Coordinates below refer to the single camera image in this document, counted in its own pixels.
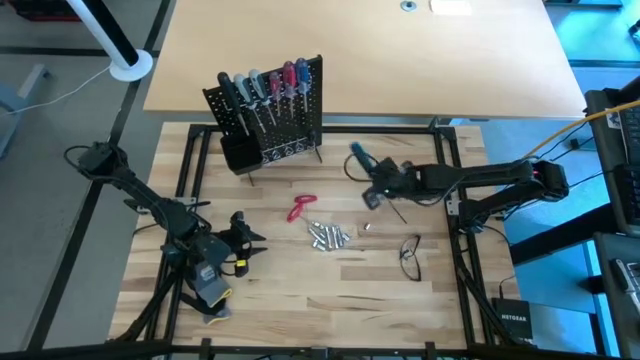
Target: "eyeglasses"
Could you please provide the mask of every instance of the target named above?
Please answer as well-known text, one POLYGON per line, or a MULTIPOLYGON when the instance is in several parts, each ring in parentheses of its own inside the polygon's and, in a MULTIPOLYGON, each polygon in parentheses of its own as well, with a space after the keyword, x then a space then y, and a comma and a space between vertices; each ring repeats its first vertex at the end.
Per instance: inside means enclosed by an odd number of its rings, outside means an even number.
POLYGON ((422 281, 422 272, 416 256, 420 239, 420 235, 413 235, 400 247, 400 268, 411 281, 422 281))

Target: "screwdriver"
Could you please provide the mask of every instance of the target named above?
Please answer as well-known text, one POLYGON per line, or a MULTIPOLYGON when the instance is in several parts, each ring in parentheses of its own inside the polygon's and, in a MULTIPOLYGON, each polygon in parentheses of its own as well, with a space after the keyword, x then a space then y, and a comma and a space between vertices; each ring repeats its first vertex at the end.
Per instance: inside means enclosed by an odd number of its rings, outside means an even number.
POLYGON ((229 79, 229 75, 225 72, 221 72, 218 74, 218 82, 220 83, 220 89, 222 90, 222 96, 224 96, 226 102, 231 106, 231 109, 235 111, 238 120, 240 120, 240 124, 242 124, 242 128, 244 129, 245 134, 249 136, 249 130, 247 129, 247 124, 244 122, 244 118, 242 117, 242 109, 240 109, 240 102, 238 102, 238 98, 236 97, 236 90, 233 88, 233 84, 231 83, 231 79, 229 79))
POLYGON ((305 59, 299 58, 296 61, 296 73, 298 74, 298 92, 304 96, 304 112, 307 112, 307 93, 311 89, 311 75, 305 59))
POLYGON ((256 112, 257 105, 253 101, 253 97, 251 97, 251 86, 247 83, 247 79, 241 74, 236 74, 236 76, 233 77, 233 82, 234 84, 236 84, 236 88, 238 88, 238 92, 240 93, 240 95, 242 95, 242 97, 244 98, 244 102, 247 104, 247 107, 251 111, 253 111, 253 115, 256 116, 258 125, 260 125, 260 129, 262 129, 263 133, 266 133, 264 125, 262 125, 262 121, 260 121, 260 117, 256 112))
POLYGON ((262 101, 262 106, 266 107, 269 111, 269 116, 271 116, 271 122, 273 126, 276 126, 276 119, 273 117, 273 113, 271 112, 271 108, 269 104, 269 96, 267 95, 267 88, 264 86, 264 80, 262 80, 262 76, 260 76, 260 71, 253 69, 249 71, 249 79, 251 80, 251 85, 253 85, 253 90, 256 91, 260 101, 262 101))
POLYGON ((284 96, 289 99, 289 109, 291 109, 291 118, 293 119, 293 99, 296 96, 296 69, 291 61, 284 63, 282 77, 284 79, 284 96))
POLYGON ((273 71, 271 74, 269 74, 269 86, 271 87, 271 94, 273 95, 273 99, 276 101, 278 116, 280 116, 280 99, 282 98, 282 94, 280 94, 280 74, 278 74, 277 71, 273 71))

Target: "lamp base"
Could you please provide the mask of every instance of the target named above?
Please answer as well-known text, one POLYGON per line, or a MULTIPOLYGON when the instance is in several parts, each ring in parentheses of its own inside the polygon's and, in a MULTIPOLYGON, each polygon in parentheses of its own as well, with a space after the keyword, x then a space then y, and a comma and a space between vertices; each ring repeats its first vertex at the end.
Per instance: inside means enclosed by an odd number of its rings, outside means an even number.
POLYGON ((111 62, 109 69, 111 76, 124 82, 132 82, 145 77, 153 68, 153 58, 144 50, 136 50, 136 52, 138 53, 138 62, 128 69, 123 69, 111 62))

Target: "wooden table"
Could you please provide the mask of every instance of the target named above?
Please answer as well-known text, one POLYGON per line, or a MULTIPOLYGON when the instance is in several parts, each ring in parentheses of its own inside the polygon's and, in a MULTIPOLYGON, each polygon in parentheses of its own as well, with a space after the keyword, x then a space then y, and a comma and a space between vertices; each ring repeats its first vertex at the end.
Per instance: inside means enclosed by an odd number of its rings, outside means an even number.
POLYGON ((327 114, 577 119, 585 102, 540 0, 178 0, 144 105, 205 111, 216 75, 324 57, 327 114))
MULTIPOLYGON (((184 123, 164 124, 149 180, 163 196, 174 193, 188 128, 184 123)), ((456 130, 463 166, 486 164, 480 129, 456 130)), ((233 212, 244 210, 252 230, 267 237, 260 245, 269 250, 251 258, 247 276, 227 278, 234 290, 229 320, 207 326, 200 314, 181 305, 176 344, 199 344, 210 337, 215 345, 229 346, 423 348, 425 341, 434 341, 440 349, 465 348, 444 205, 423 208, 395 201, 409 223, 405 225, 388 204, 369 211, 361 199, 368 184, 352 182, 342 169, 352 141, 379 159, 434 163, 433 136, 323 134, 322 164, 313 153, 283 159, 254 172, 255 187, 247 176, 227 169, 218 136, 214 133, 210 143, 200 196, 212 205, 199 214, 222 230, 233 212), (293 198, 301 194, 319 197, 308 207, 309 219, 338 224, 351 235, 345 248, 313 249, 304 221, 286 222, 293 198), (371 228, 365 231, 367 222, 371 228), (398 259, 403 241, 416 233, 422 234, 417 251, 422 282, 409 281, 398 259)), ((363 177, 358 167, 354 161, 349 170, 363 177)), ((492 192, 473 190, 470 197, 492 192)), ((143 216, 138 225, 151 221, 143 216)), ((489 224, 502 229, 500 223, 489 224)), ((164 238, 158 227, 134 237, 111 336, 124 331, 151 297, 164 238)), ((514 272, 508 246, 493 232, 478 235, 477 243, 488 296, 496 296, 499 281, 514 272)), ((518 298, 515 282, 506 282, 504 289, 507 297, 518 298)), ((470 302, 476 338, 481 339, 479 312, 472 298, 470 302)), ((158 336, 165 318, 160 317, 158 336)))

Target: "screwdriver holder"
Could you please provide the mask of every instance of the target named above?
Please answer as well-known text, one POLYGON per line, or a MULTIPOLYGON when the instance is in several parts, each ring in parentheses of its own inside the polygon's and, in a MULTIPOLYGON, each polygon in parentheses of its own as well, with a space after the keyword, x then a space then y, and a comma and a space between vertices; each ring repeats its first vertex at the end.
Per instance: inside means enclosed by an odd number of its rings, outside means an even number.
MULTIPOLYGON (((254 111, 242 101, 240 93, 235 89, 236 96, 240 99, 240 109, 247 128, 250 129, 252 137, 253 133, 257 137, 260 152, 262 153, 262 166, 305 151, 316 151, 317 153, 317 147, 322 145, 322 56, 318 55, 313 59, 307 60, 307 64, 311 74, 311 87, 307 93, 307 112, 304 109, 304 97, 296 88, 296 96, 293 99, 294 114, 293 118, 291 117, 289 111, 290 100, 284 97, 283 82, 280 89, 282 94, 280 115, 277 113, 273 94, 270 89, 267 89, 270 100, 268 106, 276 120, 276 125, 274 125, 271 121, 269 110, 259 101, 255 90, 251 89, 251 96, 257 103, 257 107, 254 110, 260 117, 265 131, 262 131, 254 111)), ((269 84, 269 74, 273 71, 277 71, 282 80, 282 68, 274 69, 260 75, 266 84, 269 84)), ((237 114, 229 104, 226 104, 220 87, 203 89, 202 92, 224 136, 235 139, 246 137, 244 129, 238 121, 237 114)), ((243 167, 231 163, 231 159, 235 157, 230 152, 234 150, 232 148, 224 149, 224 144, 223 150, 225 150, 227 165, 235 174, 247 173, 258 168, 256 166, 251 168, 243 167)))

